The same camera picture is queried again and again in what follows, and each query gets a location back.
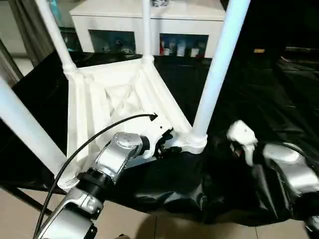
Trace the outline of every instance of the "white pole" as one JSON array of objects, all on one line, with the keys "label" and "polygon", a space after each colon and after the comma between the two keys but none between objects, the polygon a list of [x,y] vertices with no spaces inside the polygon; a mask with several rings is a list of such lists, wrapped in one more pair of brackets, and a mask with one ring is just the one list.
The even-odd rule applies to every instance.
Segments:
[{"label": "white pole", "polygon": [[2,77],[0,118],[54,175],[59,172],[66,157]]},{"label": "white pole", "polygon": [[53,44],[62,62],[64,72],[76,71],[77,68],[73,63],[71,56],[66,48],[60,30],[55,22],[54,16],[46,0],[35,0],[40,10],[43,21],[51,36]]},{"label": "white pole", "polygon": [[233,55],[250,0],[230,0],[215,55],[197,109],[192,135],[206,137],[218,95]]},{"label": "white pole", "polygon": [[153,61],[151,54],[151,1],[143,0],[143,58]]}]

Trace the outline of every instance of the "white table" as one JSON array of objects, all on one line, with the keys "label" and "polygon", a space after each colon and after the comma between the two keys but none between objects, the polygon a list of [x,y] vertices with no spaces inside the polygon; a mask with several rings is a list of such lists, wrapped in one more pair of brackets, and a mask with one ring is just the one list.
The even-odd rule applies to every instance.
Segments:
[{"label": "white table", "polygon": [[[134,32],[143,53],[142,0],[86,0],[70,11],[83,51],[94,52],[89,30]],[[219,0],[171,0],[152,7],[152,53],[159,55],[160,33],[208,35],[205,57],[213,57],[225,11]]]}]

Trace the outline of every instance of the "black plastic sheet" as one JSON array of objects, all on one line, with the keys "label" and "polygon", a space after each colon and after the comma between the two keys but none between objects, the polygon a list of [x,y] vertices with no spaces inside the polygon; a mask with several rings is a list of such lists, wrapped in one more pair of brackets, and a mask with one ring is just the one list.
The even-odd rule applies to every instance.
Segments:
[{"label": "black plastic sheet", "polygon": [[[165,83],[192,122],[208,69],[190,67],[177,70],[179,75],[174,76],[165,74],[170,68],[162,66],[157,61]],[[199,77],[187,77],[196,71]],[[206,224],[232,221],[258,226],[289,218],[303,220],[315,213],[317,195],[287,198],[276,171],[262,163],[247,166],[243,156],[231,151],[226,133],[233,122],[242,120],[259,141],[298,145],[313,159],[308,163],[317,171],[318,87],[313,68],[284,60],[233,61],[208,129],[205,151],[169,155],[126,170],[111,200],[143,212],[166,212]]]}]

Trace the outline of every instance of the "floor tile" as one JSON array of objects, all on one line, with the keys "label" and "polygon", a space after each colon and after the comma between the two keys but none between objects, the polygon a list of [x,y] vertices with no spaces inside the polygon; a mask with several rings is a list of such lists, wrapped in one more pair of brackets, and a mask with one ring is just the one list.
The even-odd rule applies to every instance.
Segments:
[{"label": "floor tile", "polygon": [[30,71],[33,70],[33,65],[28,58],[16,58],[15,57],[14,61],[24,76],[26,76]]},{"label": "floor tile", "polygon": [[132,239],[153,239],[155,223],[155,216],[107,202],[104,203],[104,209],[96,223],[96,238],[114,239],[125,234]]},{"label": "floor tile", "polygon": [[234,223],[202,225],[191,221],[158,216],[155,239],[256,239],[254,227]]},{"label": "floor tile", "polygon": [[[47,195],[46,192],[25,189],[23,191],[40,203],[44,202]],[[49,209],[54,210],[62,198],[62,195],[53,195]],[[1,238],[32,238],[39,212],[2,190],[0,201]],[[114,239],[120,234],[126,234],[132,239],[153,239],[156,217],[106,202],[95,224],[98,228],[96,239]]]},{"label": "floor tile", "polygon": [[257,235],[258,239],[308,239],[304,223],[294,220],[257,227]]},{"label": "floor tile", "polygon": [[1,238],[32,238],[39,212],[1,189],[0,201]]}]

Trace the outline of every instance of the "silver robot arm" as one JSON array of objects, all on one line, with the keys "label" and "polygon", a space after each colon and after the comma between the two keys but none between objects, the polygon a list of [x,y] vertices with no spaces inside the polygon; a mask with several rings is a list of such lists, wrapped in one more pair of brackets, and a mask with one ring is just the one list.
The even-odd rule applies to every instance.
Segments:
[{"label": "silver robot arm", "polygon": [[149,150],[145,136],[116,133],[95,159],[91,167],[79,175],[80,182],[70,190],[45,221],[38,239],[93,239],[94,226],[107,199],[128,160]]}]

